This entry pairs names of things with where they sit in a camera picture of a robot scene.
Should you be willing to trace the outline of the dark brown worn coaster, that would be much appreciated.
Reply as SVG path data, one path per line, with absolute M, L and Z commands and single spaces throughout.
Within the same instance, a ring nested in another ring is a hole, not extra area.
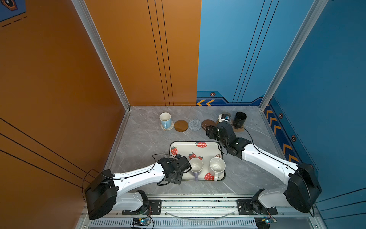
M 208 126 L 216 126 L 216 123 L 210 119 L 204 120 L 202 122 L 202 129 L 206 131 Z

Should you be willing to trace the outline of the paw shaped wooden coaster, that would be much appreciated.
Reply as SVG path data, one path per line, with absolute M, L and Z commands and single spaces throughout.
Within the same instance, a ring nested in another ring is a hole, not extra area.
M 236 132 L 236 133 L 240 133 L 240 132 L 245 131 L 245 128 L 243 126 L 232 124 L 232 127 L 233 127 L 233 131 Z

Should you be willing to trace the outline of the black mug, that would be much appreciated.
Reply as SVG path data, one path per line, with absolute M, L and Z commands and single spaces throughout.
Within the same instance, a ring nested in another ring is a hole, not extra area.
M 247 115 L 244 112 L 237 112 L 233 119 L 233 127 L 235 129 L 241 129 L 245 126 L 245 121 L 247 119 Z

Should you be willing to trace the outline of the blue grey woven coaster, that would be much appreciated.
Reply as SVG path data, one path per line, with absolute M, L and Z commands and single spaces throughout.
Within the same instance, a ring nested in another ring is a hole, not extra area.
M 191 120 L 189 123 L 188 123 L 188 127 L 191 131 L 198 131 L 202 128 L 202 123 L 195 119 L 195 120 Z

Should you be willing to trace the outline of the light brown wooden coaster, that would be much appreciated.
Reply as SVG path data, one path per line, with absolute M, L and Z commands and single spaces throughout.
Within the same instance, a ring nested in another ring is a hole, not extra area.
M 189 125 L 185 120 L 178 120 L 174 123 L 174 128 L 178 132 L 184 132 L 188 129 Z

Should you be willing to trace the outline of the light blue mug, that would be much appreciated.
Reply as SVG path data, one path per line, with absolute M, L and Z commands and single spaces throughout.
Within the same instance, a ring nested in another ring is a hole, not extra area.
M 161 124 L 164 126 L 164 128 L 168 128 L 171 126 L 171 114 L 168 112 L 161 113 L 159 116 L 159 119 L 161 121 Z

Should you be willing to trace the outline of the grey mug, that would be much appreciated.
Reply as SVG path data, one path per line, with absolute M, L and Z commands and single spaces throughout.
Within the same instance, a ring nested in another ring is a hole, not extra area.
M 231 118 L 231 114 L 228 113 L 228 112 L 222 112 L 220 114 L 220 117 L 221 117 L 221 119 L 230 119 Z

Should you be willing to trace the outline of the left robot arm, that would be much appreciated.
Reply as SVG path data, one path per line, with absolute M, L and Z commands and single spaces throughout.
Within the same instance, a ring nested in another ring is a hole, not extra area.
M 150 166 L 125 173 L 102 171 L 84 190 L 89 220 L 104 217 L 111 211 L 129 211 L 135 215 L 150 214 L 146 193 L 138 188 L 155 183 L 179 185 L 183 175 L 192 169 L 185 156 L 162 157 Z

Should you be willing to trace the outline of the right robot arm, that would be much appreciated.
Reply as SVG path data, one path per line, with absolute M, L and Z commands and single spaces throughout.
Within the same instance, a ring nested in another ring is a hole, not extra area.
M 313 212 L 322 189 L 312 165 L 289 162 L 260 149 L 253 140 L 237 137 L 229 122 L 207 126 L 206 135 L 216 140 L 219 148 L 225 148 L 228 154 L 261 167 L 284 183 L 282 188 L 256 192 L 251 199 L 253 212 L 263 214 L 275 207 L 293 207 L 302 213 Z

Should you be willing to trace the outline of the left green circuit board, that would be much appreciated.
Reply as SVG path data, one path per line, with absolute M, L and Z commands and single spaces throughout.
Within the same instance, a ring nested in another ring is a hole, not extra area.
M 147 229 L 152 226 L 152 221 L 146 218 L 133 218 L 132 229 Z

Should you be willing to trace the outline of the green circuit board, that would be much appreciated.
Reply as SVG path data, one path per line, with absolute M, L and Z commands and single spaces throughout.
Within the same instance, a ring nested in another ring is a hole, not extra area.
M 275 218 L 255 218 L 255 224 L 258 229 L 270 229 L 274 223 L 277 223 Z
M 147 229 L 152 226 L 152 221 L 146 218 L 133 218 L 132 229 Z

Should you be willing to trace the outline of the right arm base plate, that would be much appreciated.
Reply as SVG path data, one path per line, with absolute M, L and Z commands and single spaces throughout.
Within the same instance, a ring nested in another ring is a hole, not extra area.
M 240 215 L 277 215 L 276 208 L 265 208 L 258 201 L 252 201 L 249 199 L 239 199 L 236 201 L 238 212 Z

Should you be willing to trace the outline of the right aluminium corner post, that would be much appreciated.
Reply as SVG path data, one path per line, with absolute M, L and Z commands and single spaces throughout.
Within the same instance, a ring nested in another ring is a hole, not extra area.
M 316 0 L 311 5 L 311 8 L 309 9 L 304 21 L 302 22 L 293 42 L 291 43 L 288 52 L 286 53 L 286 56 L 284 57 L 276 74 L 274 75 L 273 80 L 259 105 L 259 109 L 261 112 L 263 112 L 269 104 L 271 98 L 273 97 L 282 80 L 284 79 L 286 73 L 288 72 L 290 66 L 292 65 L 297 54 L 302 48 L 304 42 L 308 38 L 310 32 L 312 31 L 327 3 L 328 0 Z

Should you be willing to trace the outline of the aluminium corner post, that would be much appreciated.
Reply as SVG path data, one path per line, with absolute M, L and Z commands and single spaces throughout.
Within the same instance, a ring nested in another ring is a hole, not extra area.
M 293 42 L 291 43 L 288 52 L 286 53 L 286 56 L 284 57 L 276 74 L 274 75 L 273 80 L 259 105 L 259 109 L 261 112 L 263 112 L 269 104 L 271 98 L 273 97 L 282 80 L 284 79 L 286 73 L 288 72 L 290 66 L 292 65 L 297 54 L 302 48 L 304 42 L 308 38 L 310 32 L 312 31 L 327 3 L 328 0 L 316 0 L 311 5 L 311 8 L 309 9 L 304 21 L 302 22 Z
M 82 24 L 99 56 L 101 63 L 104 66 L 105 71 L 108 74 L 108 77 L 124 107 L 124 109 L 129 112 L 131 109 L 131 105 L 127 99 L 125 91 L 122 87 L 120 79 L 115 71 L 115 68 L 111 62 L 111 59 L 108 55 L 108 52 L 105 48 L 105 45 L 102 41 L 101 36 L 97 30 L 97 27 L 92 19 L 92 16 L 88 10 L 87 4 L 82 0 L 72 0 L 74 8 L 76 9 L 79 18 L 82 21 Z

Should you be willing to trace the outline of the left aluminium corner post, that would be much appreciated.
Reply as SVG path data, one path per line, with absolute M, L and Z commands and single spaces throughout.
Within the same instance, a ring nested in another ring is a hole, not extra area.
M 124 107 L 124 109 L 129 112 L 131 109 L 131 105 L 127 99 L 125 91 L 122 87 L 120 79 L 115 71 L 115 68 L 111 62 L 111 59 L 108 55 L 108 52 L 105 48 L 105 45 L 102 41 L 101 36 L 97 30 L 97 27 L 92 19 L 92 16 L 88 10 L 87 4 L 82 0 L 72 0 L 74 8 L 76 9 L 79 18 L 82 21 L 82 24 L 99 56 L 101 63 L 104 66 L 105 71 L 108 74 L 108 77 Z

